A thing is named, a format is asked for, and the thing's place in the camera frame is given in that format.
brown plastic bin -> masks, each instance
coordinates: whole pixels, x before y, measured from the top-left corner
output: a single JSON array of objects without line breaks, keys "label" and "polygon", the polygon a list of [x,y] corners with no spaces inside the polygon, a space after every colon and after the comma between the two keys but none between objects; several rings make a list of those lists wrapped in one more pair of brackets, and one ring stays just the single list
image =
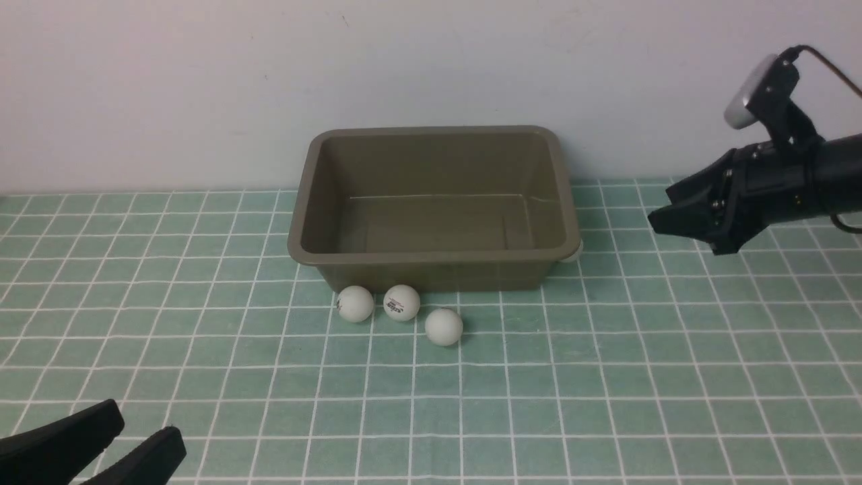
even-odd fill
[{"label": "brown plastic bin", "polygon": [[309,147],[288,249],[335,291],[535,288],[581,243],[538,126],[339,129]]}]

black cable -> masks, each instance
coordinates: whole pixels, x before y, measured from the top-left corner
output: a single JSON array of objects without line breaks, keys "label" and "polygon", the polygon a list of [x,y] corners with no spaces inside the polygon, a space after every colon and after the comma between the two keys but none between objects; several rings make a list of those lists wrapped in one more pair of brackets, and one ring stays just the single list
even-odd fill
[{"label": "black cable", "polygon": [[[805,52],[813,55],[824,66],[826,66],[826,68],[829,71],[832,71],[832,74],[837,76],[838,79],[841,79],[841,82],[843,82],[845,85],[847,85],[847,87],[850,88],[850,91],[853,91],[853,93],[856,94],[856,96],[859,96],[860,98],[862,98],[862,89],[859,89],[859,87],[857,85],[855,85],[850,80],[850,78],[847,77],[846,74],[844,74],[835,64],[833,64],[829,59],[827,59],[825,55],[820,54],[820,51],[818,51],[817,49],[815,49],[811,46],[807,46],[805,44],[801,44],[801,45],[792,47],[791,49],[788,49],[788,50],[789,51],[792,50],[793,54],[795,54],[795,55],[793,55],[794,59],[796,58],[796,55],[798,55],[798,53],[800,53],[802,51],[805,51]],[[838,228],[839,230],[843,230],[844,232],[848,232],[850,234],[862,234],[862,228],[853,227],[853,226],[844,224],[844,222],[841,221],[840,217],[838,217],[837,214],[830,215],[829,220],[832,221],[832,224],[836,228]]]}]

table surface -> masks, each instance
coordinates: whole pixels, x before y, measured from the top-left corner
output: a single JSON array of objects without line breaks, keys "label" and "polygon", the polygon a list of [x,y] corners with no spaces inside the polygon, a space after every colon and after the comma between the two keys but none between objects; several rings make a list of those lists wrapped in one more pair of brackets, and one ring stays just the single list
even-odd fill
[{"label": "table surface", "polygon": [[648,229],[669,182],[576,181],[541,290],[423,295],[446,349],[333,316],[293,191],[0,198],[0,436],[113,398],[82,478],[176,425],[175,483],[862,483],[862,240],[712,256]]}]

white ping pong ball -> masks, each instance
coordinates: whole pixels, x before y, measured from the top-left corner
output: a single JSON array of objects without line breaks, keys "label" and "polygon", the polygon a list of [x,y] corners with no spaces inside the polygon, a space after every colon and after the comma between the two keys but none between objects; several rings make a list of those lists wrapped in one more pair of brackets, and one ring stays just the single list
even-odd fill
[{"label": "white ping pong ball", "polygon": [[338,293],[335,305],[342,318],[357,324],[372,315],[374,297],[363,287],[347,287]]}]

tile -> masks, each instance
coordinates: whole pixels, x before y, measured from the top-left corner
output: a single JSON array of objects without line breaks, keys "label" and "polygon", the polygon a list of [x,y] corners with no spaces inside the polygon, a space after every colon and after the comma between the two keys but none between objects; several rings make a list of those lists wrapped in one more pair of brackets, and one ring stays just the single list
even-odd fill
[{"label": "tile", "polygon": [[262,402],[222,402],[215,416],[214,436],[254,436],[263,420]]},{"label": "tile", "polygon": [[505,396],[506,373],[503,367],[464,365],[461,369],[464,396]]},{"label": "tile", "polygon": [[565,476],[565,450],[560,438],[516,438],[518,476]]},{"label": "tile", "polygon": [[[230,285],[235,283],[223,283],[224,285]],[[249,305],[251,306],[288,306],[288,305],[307,305],[307,303],[301,303],[297,300],[297,295],[300,290],[300,284],[297,283],[296,290],[293,289],[293,283],[286,282],[276,282],[276,281],[259,281],[254,285],[254,289],[252,290],[252,297],[249,301]],[[294,299],[291,302],[290,295],[291,291],[293,291]]]},{"label": "tile", "polygon": [[160,214],[130,214],[122,221],[119,234],[153,234],[159,227]]},{"label": "tile", "polygon": [[566,444],[573,475],[620,475],[620,461],[612,438],[569,438]]},{"label": "tile", "polygon": [[166,402],[128,402],[123,406],[123,432],[127,436],[149,436],[161,429],[167,415]]},{"label": "tile", "polygon": [[49,368],[36,388],[36,400],[75,400],[84,386],[89,371],[70,368]]},{"label": "tile", "polygon": [[264,436],[308,436],[313,410],[312,402],[270,402]]},{"label": "tile", "polygon": [[89,367],[102,348],[102,339],[76,338],[63,340],[51,365],[54,367]]},{"label": "tile", "polygon": [[202,476],[248,476],[254,459],[253,439],[211,439],[203,458]]},{"label": "tile", "polygon": [[216,282],[209,288],[206,297],[207,307],[237,308],[249,305],[248,296],[252,292],[252,283]]},{"label": "tile", "polygon": [[411,368],[370,367],[367,394],[368,396],[409,396],[412,383]]},{"label": "tile", "polygon": [[661,397],[703,396],[701,382],[692,367],[653,365],[652,371]]},{"label": "tile", "polygon": [[566,434],[611,434],[608,405],[602,400],[564,400],[560,402]]},{"label": "tile", "polygon": [[156,320],[154,335],[191,335],[200,319],[199,310],[162,310]]},{"label": "tile", "polygon": [[610,402],[616,432],[620,434],[663,434],[659,407],[652,400]]},{"label": "tile", "polygon": [[[75,314],[74,310],[36,312],[30,319],[24,335],[26,337],[62,337],[66,333],[66,327],[69,327],[69,335],[72,337],[93,337],[94,335],[104,335],[107,333],[108,326],[114,319],[115,312],[113,310],[88,312],[90,313],[85,313],[78,321],[72,319],[72,315]],[[81,313],[78,312],[75,315],[76,319]],[[96,323],[92,326],[84,325],[82,328],[81,320],[85,320],[87,323],[95,320]]]},{"label": "tile", "polygon": [[[822,360],[822,361],[831,361],[831,351],[829,349],[824,348],[825,344],[822,341],[820,336],[806,336],[809,339],[801,339],[798,336],[795,336],[795,339],[788,339],[786,336],[784,339],[784,343],[788,345],[788,351],[791,354],[794,354],[793,350],[790,350],[791,340],[794,340],[793,346],[799,347],[796,354],[800,355],[800,357],[805,356],[808,357],[806,360]],[[860,334],[830,334],[829,335],[829,343],[835,349],[835,353],[838,355],[838,358],[845,362],[862,362],[862,335]]]},{"label": "tile", "polygon": [[159,221],[157,234],[191,234],[197,222],[195,214],[165,214]]},{"label": "tile", "polygon": [[231,236],[224,249],[225,256],[261,256],[264,252],[266,236]]},{"label": "tile", "polygon": [[206,437],[216,415],[215,409],[215,402],[175,402],[171,405],[168,423],[181,429],[184,437]]},{"label": "tile", "polygon": [[[174,310],[175,312],[184,311],[183,309]],[[242,316],[245,310],[241,308],[232,309],[213,309],[208,308],[201,314],[201,323],[197,327],[197,335],[236,335],[240,331],[242,325]]]},{"label": "tile", "polygon": [[549,365],[509,367],[513,396],[553,396],[553,372]]},{"label": "tile", "polygon": [[602,372],[597,365],[557,365],[559,394],[569,397],[604,396]]},{"label": "tile", "polygon": [[661,408],[670,434],[713,434],[715,427],[706,402],[662,400]]},{"label": "tile", "polygon": [[[587,300],[590,303],[628,302],[626,284],[619,278],[593,278],[584,280],[584,287],[587,292]],[[653,297],[658,298],[658,294],[655,293]],[[632,300],[643,301],[642,299],[635,298],[634,291],[632,292]]]},{"label": "tile", "polygon": [[644,334],[642,338],[650,362],[691,362],[691,350],[682,332]]},{"label": "tile", "polygon": [[286,318],[287,310],[283,308],[248,309],[243,320],[242,333],[244,335],[280,336],[284,333]]},{"label": "tile", "polygon": [[557,403],[553,400],[513,400],[515,434],[559,435]]},{"label": "tile", "polygon": [[[296,385],[296,388],[291,389],[292,395],[284,396],[284,390],[280,386],[283,386],[287,380],[284,379],[284,375],[279,373],[281,370],[278,369],[276,372],[276,381],[272,383],[272,397],[294,397],[295,395],[298,397],[308,397],[306,395],[308,389],[305,386],[309,383],[304,379],[305,375],[303,375],[303,379],[300,379],[299,382],[291,382],[290,384]],[[314,393],[314,389],[317,386],[316,378],[319,369],[314,368],[311,370],[314,373],[314,387],[311,392]],[[230,369],[228,379],[224,384],[224,399],[264,399],[270,395],[272,372],[272,368]]]},{"label": "tile", "polygon": [[787,360],[776,332],[740,333],[734,336],[745,362],[783,362]]},{"label": "tile", "polygon": [[830,438],[829,442],[835,449],[835,455],[844,473],[862,473],[862,463],[859,462],[862,441],[858,438]]},{"label": "tile", "polygon": [[622,271],[626,276],[664,276],[659,255],[650,253],[619,254]]},{"label": "tile", "polygon": [[419,367],[415,369],[416,395],[457,395],[458,367]]},{"label": "tile", "polygon": [[708,303],[715,301],[715,293],[707,278],[669,278],[671,290],[680,303]]},{"label": "tile", "polygon": [[183,369],[183,375],[179,379],[177,399],[218,399],[226,373],[227,370],[223,368]]},{"label": "tile", "polygon": [[809,404],[801,399],[761,402],[770,429],[775,434],[819,433]]},{"label": "tile", "polygon": [[291,308],[287,316],[288,334],[324,334],[331,313],[329,308]]},{"label": "tile", "polygon": [[312,439],[307,475],[353,476],[358,448],[356,439]]},{"label": "tile", "polygon": [[132,380],[129,399],[169,400],[179,377],[179,369],[142,368]]},{"label": "tile", "polygon": [[16,366],[46,366],[51,362],[59,341],[56,339],[21,340],[6,362]]},{"label": "tile", "polygon": [[51,221],[45,234],[50,236],[76,236],[87,223],[87,216],[57,216]]},{"label": "tile", "polygon": [[3,390],[3,398],[29,400],[40,375],[41,370],[37,368],[0,368],[0,389]]},{"label": "tile", "polygon": [[782,475],[769,438],[725,438],[724,447],[735,475]]},{"label": "tile", "polygon": [[278,364],[314,365],[321,363],[325,337],[286,337]]},{"label": "tile", "polygon": [[640,337],[633,334],[598,335],[597,346],[602,362],[645,362]]},{"label": "tile", "polygon": [[321,401],[317,403],[314,434],[345,436],[359,434],[362,421],[362,401]]},{"label": "tile", "polygon": [[671,454],[661,438],[621,438],[622,466],[629,475],[673,475]]},{"label": "tile", "polygon": [[147,256],[182,256],[185,255],[186,247],[191,249],[188,236],[153,236]]},{"label": "tile", "polygon": [[674,438],[671,446],[680,475],[720,476],[728,472],[715,438]]},{"label": "tile", "polygon": [[503,306],[506,331],[543,331],[545,313],[540,305]]},{"label": "tile", "polygon": [[209,288],[209,283],[172,283],[165,300],[165,306],[172,308],[204,306]]},{"label": "tile", "polygon": [[365,414],[357,422],[360,420],[363,421],[362,433],[365,435],[408,435],[410,434],[410,401],[368,400],[365,403]]},{"label": "tile", "polygon": [[546,334],[507,335],[506,356],[509,362],[549,362],[550,348]]},{"label": "tile", "polygon": [[581,275],[583,276],[619,276],[622,274],[620,270],[620,262],[617,260],[616,254],[596,254],[589,258],[579,259],[578,264],[581,267]]},{"label": "tile", "polygon": [[637,330],[632,310],[627,305],[591,305],[590,315],[596,331]]},{"label": "tile", "polygon": [[[360,397],[364,393],[364,388],[364,368],[325,368],[322,371],[320,384],[322,397]],[[371,394],[370,376],[368,395],[374,395]]]},{"label": "tile", "polygon": [[862,407],[854,399],[812,400],[817,417],[827,433],[862,432]]},{"label": "tile", "polygon": [[760,396],[799,396],[802,389],[796,383],[789,365],[759,365],[748,368],[754,389]]},{"label": "tile", "polygon": [[135,194],[132,199],[132,206],[128,211],[132,213],[162,212],[170,197],[171,195],[167,193]]},{"label": "tile", "polygon": [[713,365],[700,369],[703,385],[710,397],[752,395],[745,372],[740,365]]},{"label": "tile", "polygon": [[144,338],[109,337],[96,364],[99,366],[135,366],[144,350]]},{"label": "tile", "polygon": [[408,438],[376,438],[362,441],[359,451],[361,476],[407,475],[408,462]]},{"label": "tile", "polygon": [[466,476],[510,476],[512,444],[508,438],[464,438]]},{"label": "tile", "polygon": [[739,362],[734,340],[729,334],[694,333],[689,335],[698,362]]},{"label": "tile", "polygon": [[458,476],[461,456],[457,438],[414,438],[413,476]]},{"label": "tile", "polygon": [[608,394],[612,397],[653,396],[647,366],[606,365],[604,379],[608,385]]},{"label": "tile", "polygon": [[258,273],[258,265],[260,265],[261,271],[266,266],[264,262],[255,258],[222,258],[222,265],[218,268],[215,279],[219,281],[251,281],[255,279],[255,275]]},{"label": "tile", "polygon": [[627,281],[634,303],[670,303],[671,290],[664,279],[641,278]]},{"label": "tile", "polygon": [[642,331],[682,330],[674,305],[634,305],[634,315]]},{"label": "tile", "polygon": [[553,361],[556,363],[598,361],[596,345],[591,335],[551,335],[551,345]]},{"label": "tile", "polygon": [[853,394],[853,390],[837,365],[798,365],[796,371],[809,396]]},{"label": "tile", "polygon": [[509,403],[506,400],[464,399],[462,406],[464,434],[510,433]]},{"label": "tile", "polygon": [[203,201],[204,212],[233,212],[240,206],[240,198],[243,194],[239,192],[210,192]]},{"label": "tile", "polygon": [[97,368],[90,374],[81,399],[105,400],[122,396],[132,381],[133,370],[129,368]]},{"label": "tile", "polygon": [[811,307],[825,330],[862,328],[862,318],[849,303],[813,303]]},{"label": "tile", "polygon": [[753,400],[716,400],[712,403],[718,430],[724,434],[764,434],[766,426]]},{"label": "tile", "polygon": [[833,475],[838,468],[822,438],[777,438],[778,449],[792,475]]},{"label": "tile", "polygon": [[[464,407],[470,400],[464,399]],[[414,400],[414,434],[459,434],[460,405],[458,399],[419,398]]]}]

